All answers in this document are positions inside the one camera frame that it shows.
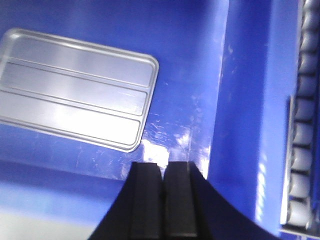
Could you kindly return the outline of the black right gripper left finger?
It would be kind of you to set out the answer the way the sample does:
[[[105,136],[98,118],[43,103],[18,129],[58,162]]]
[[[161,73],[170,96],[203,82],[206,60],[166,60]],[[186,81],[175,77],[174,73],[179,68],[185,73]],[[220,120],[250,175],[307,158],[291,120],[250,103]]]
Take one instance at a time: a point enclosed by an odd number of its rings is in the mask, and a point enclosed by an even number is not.
[[[159,240],[162,175],[155,163],[133,162],[117,198],[90,240]]]

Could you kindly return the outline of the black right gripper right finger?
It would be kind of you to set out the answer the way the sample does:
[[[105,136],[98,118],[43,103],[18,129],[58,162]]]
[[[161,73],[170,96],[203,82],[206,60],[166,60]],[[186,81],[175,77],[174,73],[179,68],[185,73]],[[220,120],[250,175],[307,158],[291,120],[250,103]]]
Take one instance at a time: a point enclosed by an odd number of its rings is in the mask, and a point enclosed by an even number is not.
[[[193,162],[171,161],[164,174],[167,240],[276,240],[233,207]]]

